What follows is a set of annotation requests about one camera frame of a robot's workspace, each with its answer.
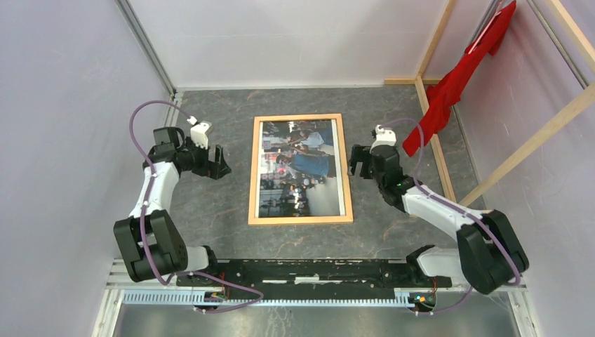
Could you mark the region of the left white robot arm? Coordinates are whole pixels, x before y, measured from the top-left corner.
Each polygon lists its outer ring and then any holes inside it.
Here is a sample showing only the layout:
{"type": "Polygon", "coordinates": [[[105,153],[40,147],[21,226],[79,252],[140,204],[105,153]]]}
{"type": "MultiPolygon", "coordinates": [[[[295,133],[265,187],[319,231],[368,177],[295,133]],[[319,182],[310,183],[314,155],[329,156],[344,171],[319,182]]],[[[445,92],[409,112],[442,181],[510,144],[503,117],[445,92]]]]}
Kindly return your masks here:
{"type": "Polygon", "coordinates": [[[144,157],[144,181],[138,201],[113,232],[128,276],[133,282],[159,279],[188,269],[189,253],[169,214],[173,191],[184,172],[213,180],[230,173],[223,148],[210,159],[211,124],[203,121],[186,136],[181,128],[154,130],[155,144],[144,157]]]}

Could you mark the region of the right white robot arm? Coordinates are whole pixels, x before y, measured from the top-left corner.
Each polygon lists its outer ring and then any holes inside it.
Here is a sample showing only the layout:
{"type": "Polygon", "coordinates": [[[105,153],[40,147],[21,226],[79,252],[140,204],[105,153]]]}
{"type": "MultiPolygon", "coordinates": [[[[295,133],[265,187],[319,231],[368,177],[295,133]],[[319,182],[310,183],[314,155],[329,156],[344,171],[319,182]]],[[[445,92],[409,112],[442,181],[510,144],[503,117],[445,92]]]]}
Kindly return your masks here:
{"type": "Polygon", "coordinates": [[[424,286],[433,277],[445,277],[482,294],[520,284],[529,261],[503,212],[470,209],[431,191],[403,172],[394,146],[354,145],[349,168],[351,173],[360,168],[361,178],[373,180],[386,204],[421,218],[456,243],[455,249],[426,245],[409,254],[405,276],[410,284],[424,286]]]}

